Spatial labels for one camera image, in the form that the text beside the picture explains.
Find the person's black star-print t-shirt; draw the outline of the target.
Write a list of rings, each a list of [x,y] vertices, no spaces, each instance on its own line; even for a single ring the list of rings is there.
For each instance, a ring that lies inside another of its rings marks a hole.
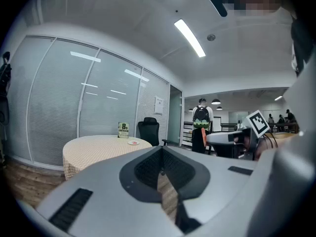
[[[301,20],[292,17],[292,58],[291,66],[298,77],[309,62],[315,41]]]

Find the black office chair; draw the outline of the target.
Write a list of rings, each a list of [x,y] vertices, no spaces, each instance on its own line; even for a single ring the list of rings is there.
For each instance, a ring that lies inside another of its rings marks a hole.
[[[159,123],[155,118],[146,117],[138,122],[140,138],[149,142],[152,146],[159,146]]]

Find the green printed box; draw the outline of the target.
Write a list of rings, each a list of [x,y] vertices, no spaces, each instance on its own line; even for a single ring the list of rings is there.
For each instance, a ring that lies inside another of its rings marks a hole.
[[[118,123],[118,138],[129,138],[129,123],[119,122]]]

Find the white metal rack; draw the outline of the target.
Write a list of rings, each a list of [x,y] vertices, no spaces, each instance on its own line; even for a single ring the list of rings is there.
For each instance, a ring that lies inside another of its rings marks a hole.
[[[185,121],[183,125],[182,146],[192,147],[192,132],[193,123]]]

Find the long ceiling light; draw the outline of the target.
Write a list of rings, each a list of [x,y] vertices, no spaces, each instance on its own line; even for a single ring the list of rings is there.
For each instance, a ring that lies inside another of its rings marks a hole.
[[[174,25],[185,37],[185,39],[189,42],[189,44],[194,49],[198,57],[205,57],[206,54],[203,48],[201,47],[199,41],[197,40],[191,29],[188,27],[188,25],[185,23],[185,21],[183,19],[179,19],[174,23]]]

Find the person's right hand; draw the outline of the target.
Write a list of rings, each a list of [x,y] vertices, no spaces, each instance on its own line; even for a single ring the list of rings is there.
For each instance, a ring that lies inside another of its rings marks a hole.
[[[255,152],[255,160],[258,161],[261,154],[266,150],[271,150],[273,148],[276,148],[275,141],[270,139],[269,137],[260,138],[258,142],[258,146]]]

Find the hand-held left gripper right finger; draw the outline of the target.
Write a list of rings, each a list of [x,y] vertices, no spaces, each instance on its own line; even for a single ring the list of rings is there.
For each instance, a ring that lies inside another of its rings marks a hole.
[[[210,173],[201,195],[188,200],[181,198],[167,175],[161,177],[162,208],[183,234],[193,232],[222,211],[247,183],[257,165],[255,161],[209,156],[175,146],[170,149],[204,164]]]

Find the glass door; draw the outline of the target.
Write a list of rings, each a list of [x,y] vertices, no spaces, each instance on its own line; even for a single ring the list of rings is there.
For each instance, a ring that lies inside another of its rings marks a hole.
[[[175,146],[178,146],[180,143],[181,118],[182,118],[182,92],[171,85],[170,98],[169,98],[169,117],[168,117],[167,138]]]

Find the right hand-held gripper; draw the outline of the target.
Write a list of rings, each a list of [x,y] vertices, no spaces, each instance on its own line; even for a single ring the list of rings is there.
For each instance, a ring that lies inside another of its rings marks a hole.
[[[270,130],[262,113],[257,110],[235,126],[233,132],[217,132],[206,136],[210,145],[236,145],[242,148],[244,159],[255,160],[256,152],[264,134]]]

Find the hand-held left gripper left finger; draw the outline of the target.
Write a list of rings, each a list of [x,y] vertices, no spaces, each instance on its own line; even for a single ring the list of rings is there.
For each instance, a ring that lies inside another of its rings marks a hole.
[[[142,149],[97,162],[54,189],[37,207],[46,220],[79,188],[92,192],[68,233],[75,237],[181,237],[183,233],[160,203],[133,198],[121,185],[119,172]]]

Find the round table checkered tablecloth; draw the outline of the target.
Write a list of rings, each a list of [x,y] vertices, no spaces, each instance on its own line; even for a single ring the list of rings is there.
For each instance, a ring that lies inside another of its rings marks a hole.
[[[131,140],[139,141],[140,144],[129,145],[128,141]],[[97,162],[151,147],[149,142],[135,137],[123,139],[116,135],[93,135],[76,138],[63,147],[65,179],[70,179]]]

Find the white paper notice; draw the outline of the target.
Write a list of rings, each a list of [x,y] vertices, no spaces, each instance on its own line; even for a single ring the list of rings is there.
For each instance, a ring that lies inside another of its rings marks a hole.
[[[164,106],[164,99],[156,96],[155,97],[155,109],[154,109],[154,113],[158,114],[158,115],[162,115],[163,114],[163,106]]]

